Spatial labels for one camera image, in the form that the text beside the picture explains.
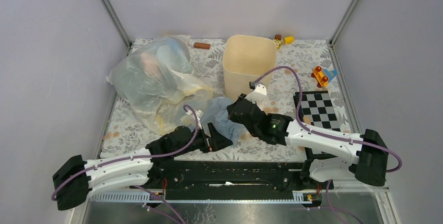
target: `plastic container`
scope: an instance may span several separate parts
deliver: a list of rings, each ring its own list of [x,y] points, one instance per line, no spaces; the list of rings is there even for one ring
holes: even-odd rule
[[[274,68],[276,61],[273,40],[245,35],[229,38],[222,61],[226,97],[236,101],[240,94],[250,93],[249,82]],[[260,82],[268,88],[271,79],[272,74],[269,74]]]

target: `black and white checkered pattern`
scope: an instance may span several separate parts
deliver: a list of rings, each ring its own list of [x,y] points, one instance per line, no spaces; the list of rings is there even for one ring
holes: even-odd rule
[[[300,93],[296,92],[294,96],[296,105],[299,97]],[[309,116],[314,126],[340,132],[340,125],[328,91],[303,92],[300,118],[303,119],[303,116]]]

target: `tabletop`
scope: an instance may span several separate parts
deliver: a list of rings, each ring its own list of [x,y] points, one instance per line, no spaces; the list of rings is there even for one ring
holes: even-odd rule
[[[149,39],[135,40],[132,51],[147,44]],[[194,49],[194,42],[211,44],[209,50]],[[224,95],[222,58],[226,39],[190,40],[190,52],[195,75],[212,86],[214,97]],[[338,77],[329,82],[327,88],[317,88],[317,82],[311,77],[315,66],[334,69],[326,40],[295,40],[282,45],[277,50],[276,66],[290,66],[299,75],[303,91],[327,90],[342,132],[349,132],[348,116],[345,103],[337,83]],[[261,104],[266,113],[279,113],[295,118],[294,93],[298,91],[297,82],[289,70],[274,72],[267,88],[267,97]],[[132,112],[129,104],[119,96],[113,106],[106,134],[100,153],[101,158],[122,155],[143,148],[157,140],[160,135],[151,132]],[[245,133],[232,146],[207,154],[199,150],[176,157],[177,160],[225,160],[225,161],[277,161],[303,162],[306,159],[302,147],[293,149],[281,145],[269,145]]]

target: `brown cylinder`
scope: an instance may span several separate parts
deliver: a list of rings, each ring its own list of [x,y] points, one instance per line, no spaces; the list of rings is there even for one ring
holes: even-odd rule
[[[211,44],[195,42],[194,43],[194,48],[209,49],[209,48],[211,48]]]

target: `white wall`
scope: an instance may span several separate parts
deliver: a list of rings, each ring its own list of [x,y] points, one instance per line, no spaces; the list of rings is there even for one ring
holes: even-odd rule
[[[125,46],[99,0],[0,0],[0,222],[63,223],[52,174],[92,158]]]
[[[442,21],[443,0],[361,0],[336,45],[362,128],[403,158],[388,175],[402,223],[443,218]]]
[[[351,0],[110,0],[128,35],[329,39]]]

